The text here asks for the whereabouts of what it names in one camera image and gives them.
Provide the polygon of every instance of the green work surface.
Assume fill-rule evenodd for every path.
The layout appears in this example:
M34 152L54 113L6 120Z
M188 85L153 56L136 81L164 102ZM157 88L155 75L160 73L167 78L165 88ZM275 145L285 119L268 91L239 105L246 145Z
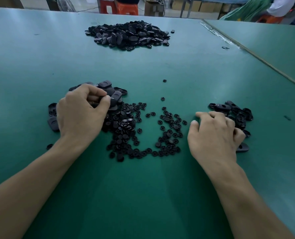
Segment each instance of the green work surface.
M84 34L137 19L175 29L170 46L120 51ZM238 163L295 233L295 85L236 46L221 46L228 45L198 20L0 9L0 183L59 138L47 124L50 103L72 86L109 79L127 89L124 102L146 102L146 112L157 114L143 112L140 149L154 148L161 135L163 106L188 122L209 103L250 108L250 151ZM182 132L179 154L122 163L108 158L112 134L101 133L25 238L232 238L212 184L190 155L188 126Z
M207 21L295 80L295 26Z

